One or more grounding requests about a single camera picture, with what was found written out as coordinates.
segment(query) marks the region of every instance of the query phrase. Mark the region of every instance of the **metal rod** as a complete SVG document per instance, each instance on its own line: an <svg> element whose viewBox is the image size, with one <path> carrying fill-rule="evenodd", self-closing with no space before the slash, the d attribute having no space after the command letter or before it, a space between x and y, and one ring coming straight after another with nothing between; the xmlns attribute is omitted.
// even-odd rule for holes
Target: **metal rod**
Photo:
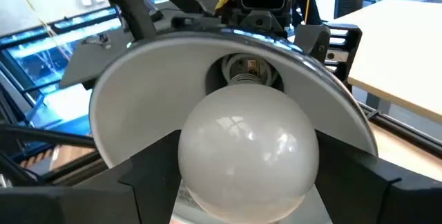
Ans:
<svg viewBox="0 0 442 224"><path fill-rule="evenodd" d="M86 154L70 163L67 163L61 167L58 167L52 171L49 171L48 173L41 175L41 177L46 182L54 182L55 180L58 180L64 176L67 176L68 174L81 169L82 167L88 166L92 162L95 162L101 158L98 151L93 151L89 154Z"/></svg>
<svg viewBox="0 0 442 224"><path fill-rule="evenodd" d="M375 109L359 102L362 110L366 115L375 111ZM426 135L416 129L408 127L407 125L391 118L383 113L378 113L369 119L370 122L382 127L383 129L393 133L394 135L401 137L408 142L418 146L426 152L442 158L442 142Z"/></svg>
<svg viewBox="0 0 442 224"><path fill-rule="evenodd" d="M30 127L12 126L10 124L0 124L1 136L20 138L22 141L42 141L49 144L65 144L77 147L95 148L93 138L61 133L58 131L32 129Z"/></svg>
<svg viewBox="0 0 442 224"><path fill-rule="evenodd" d="M39 90L39 89L41 89L41 88L45 88L45 87L50 86L50 85L53 85L53 84L57 84L57 83L59 83L60 81L61 81L61 80L55 80L55 81L48 82L48 83L45 83L45 84L40 84L40 85L30 86L30 87L28 87L28 88L22 90L21 93L29 93L29 92L32 92L32 91L36 91L36 90Z"/></svg>
<svg viewBox="0 0 442 224"><path fill-rule="evenodd" d="M99 159L81 167L71 174L52 181L52 184L57 186L75 186L102 173L103 171L106 171L107 169L108 166L106 163L104 163L102 159Z"/></svg>
<svg viewBox="0 0 442 224"><path fill-rule="evenodd" d="M4 118L8 124L17 124L17 119L8 104L8 101L3 94L3 89L0 88L0 109L1 114L4 114Z"/></svg>
<svg viewBox="0 0 442 224"><path fill-rule="evenodd" d="M38 185L38 182L34 180L34 178L3 152L0 153L0 174L3 174L9 179L14 186Z"/></svg>

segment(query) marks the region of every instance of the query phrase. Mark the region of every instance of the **light bulb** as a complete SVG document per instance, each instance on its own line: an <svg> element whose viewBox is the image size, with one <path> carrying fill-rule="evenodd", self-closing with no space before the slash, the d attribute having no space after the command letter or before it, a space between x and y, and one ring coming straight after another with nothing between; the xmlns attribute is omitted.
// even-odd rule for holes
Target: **light bulb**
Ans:
<svg viewBox="0 0 442 224"><path fill-rule="evenodd" d="M318 159L302 109L258 84L206 96L185 122L178 149L192 197L228 223L272 223L289 215L313 186Z"/></svg>

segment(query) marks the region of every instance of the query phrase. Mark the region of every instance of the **black mount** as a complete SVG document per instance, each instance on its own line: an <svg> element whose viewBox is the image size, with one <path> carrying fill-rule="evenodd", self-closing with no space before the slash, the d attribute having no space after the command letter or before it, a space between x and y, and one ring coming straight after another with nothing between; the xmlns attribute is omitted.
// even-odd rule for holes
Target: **black mount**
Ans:
<svg viewBox="0 0 442 224"><path fill-rule="evenodd" d="M294 43L322 64L335 67L333 74L349 87L347 78L361 37L360 28L352 24L299 25ZM330 38L341 42L330 42Z"/></svg>
<svg viewBox="0 0 442 224"><path fill-rule="evenodd" d="M315 185L333 223L440 223L442 183L316 131ZM2 223L170 222L181 175L174 131L76 187L0 191Z"/></svg>

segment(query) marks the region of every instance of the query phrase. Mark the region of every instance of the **wooden table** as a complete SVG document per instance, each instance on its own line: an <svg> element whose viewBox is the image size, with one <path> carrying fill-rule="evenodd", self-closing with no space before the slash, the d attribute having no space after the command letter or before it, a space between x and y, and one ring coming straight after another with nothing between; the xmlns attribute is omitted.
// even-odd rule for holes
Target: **wooden table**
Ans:
<svg viewBox="0 0 442 224"><path fill-rule="evenodd" d="M379 158L418 174L442 182L442 160L414 146L378 126L370 123Z"/></svg>
<svg viewBox="0 0 442 224"><path fill-rule="evenodd" d="M442 5L384 0L339 19L363 31L349 83L442 122Z"/></svg>

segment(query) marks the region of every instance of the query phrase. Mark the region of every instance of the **white lamp shade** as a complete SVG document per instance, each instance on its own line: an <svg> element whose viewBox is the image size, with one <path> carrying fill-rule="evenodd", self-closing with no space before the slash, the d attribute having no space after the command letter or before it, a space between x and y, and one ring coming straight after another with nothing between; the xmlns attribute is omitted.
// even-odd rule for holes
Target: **white lamp shade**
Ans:
<svg viewBox="0 0 442 224"><path fill-rule="evenodd" d="M224 29L176 32L134 45L104 71L91 97L90 124L106 164L118 165L181 129L207 95L206 75L212 64L233 53L266 59L280 73L284 93L315 129L377 156L363 112L322 64L287 40ZM313 205L309 218L324 212L315 187L304 202Z"/></svg>

